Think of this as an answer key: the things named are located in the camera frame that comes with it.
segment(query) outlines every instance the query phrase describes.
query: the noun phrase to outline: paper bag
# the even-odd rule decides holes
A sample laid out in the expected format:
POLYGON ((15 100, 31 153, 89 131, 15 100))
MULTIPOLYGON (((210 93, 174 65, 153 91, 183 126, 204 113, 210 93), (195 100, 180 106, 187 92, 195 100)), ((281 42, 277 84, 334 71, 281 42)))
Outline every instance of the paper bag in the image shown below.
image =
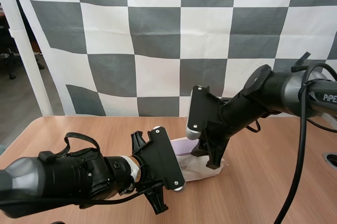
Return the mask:
POLYGON ((186 182, 215 176, 224 167, 224 159, 221 159, 220 168, 212 170, 206 167, 209 156, 192 156, 190 153, 198 144, 197 140, 183 137, 172 140, 171 144, 186 182))

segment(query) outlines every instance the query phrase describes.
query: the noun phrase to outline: screw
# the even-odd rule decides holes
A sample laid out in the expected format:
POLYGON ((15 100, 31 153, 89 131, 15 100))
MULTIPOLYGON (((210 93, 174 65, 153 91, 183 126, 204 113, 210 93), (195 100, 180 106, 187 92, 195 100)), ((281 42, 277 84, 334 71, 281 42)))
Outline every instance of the screw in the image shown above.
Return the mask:
POLYGON ((115 163, 114 163, 114 167, 115 167, 116 169, 119 169, 119 168, 120 168, 120 164, 117 163, 117 162, 115 162, 115 163))

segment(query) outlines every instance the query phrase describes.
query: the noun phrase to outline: office chair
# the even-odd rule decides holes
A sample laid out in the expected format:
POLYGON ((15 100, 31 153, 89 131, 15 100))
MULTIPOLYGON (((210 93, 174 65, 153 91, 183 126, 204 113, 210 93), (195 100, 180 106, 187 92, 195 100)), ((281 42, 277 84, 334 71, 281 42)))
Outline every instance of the office chair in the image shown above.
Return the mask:
MULTIPOLYGON (((1 21, 0 23, 0 54, 3 53, 6 57, 3 59, 7 66, 7 71, 10 79, 15 79, 14 65, 22 63, 20 54, 14 53, 13 50, 16 49, 16 44, 14 39, 11 37, 6 21, 1 21)), ((44 69, 44 65, 38 62, 36 59, 38 68, 40 70, 44 69)))

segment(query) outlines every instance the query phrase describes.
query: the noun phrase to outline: gray floor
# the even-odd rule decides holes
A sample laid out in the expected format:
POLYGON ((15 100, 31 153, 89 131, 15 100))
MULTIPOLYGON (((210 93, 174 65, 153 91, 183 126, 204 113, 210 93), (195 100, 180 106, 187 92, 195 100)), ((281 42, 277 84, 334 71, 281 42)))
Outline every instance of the gray floor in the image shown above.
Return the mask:
MULTIPOLYGON (((60 97, 42 56, 40 70, 55 115, 64 115, 60 97)), ((16 137, 42 114, 22 64, 15 66, 16 79, 10 80, 6 68, 0 66, 0 145, 8 147, 16 137)))

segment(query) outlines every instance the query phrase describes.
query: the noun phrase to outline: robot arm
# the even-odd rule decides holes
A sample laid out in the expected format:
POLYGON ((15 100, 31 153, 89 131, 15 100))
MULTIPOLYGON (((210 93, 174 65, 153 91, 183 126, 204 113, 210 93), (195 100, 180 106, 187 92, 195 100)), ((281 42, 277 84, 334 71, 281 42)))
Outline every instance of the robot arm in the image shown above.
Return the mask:
POLYGON ((156 214, 168 210, 163 186, 178 190, 184 183, 169 137, 163 127, 131 134, 132 155, 103 157, 98 143, 85 135, 68 133, 67 147, 54 154, 23 157, 0 170, 0 209, 11 218, 70 204, 81 209, 122 203, 145 194, 156 214), (89 141, 96 148, 69 153, 69 138, 89 141), (137 193, 120 200, 104 200, 117 193, 137 193))
MULTIPOLYGON (((300 116, 303 75, 303 70, 274 73, 269 65, 263 65, 229 101, 212 95, 209 87, 194 86, 186 127, 189 139, 199 139, 192 154, 208 155, 207 167, 216 169, 230 137, 252 122, 281 112, 300 116)), ((307 118, 322 113, 337 115, 337 82, 316 71, 309 80, 307 118)))

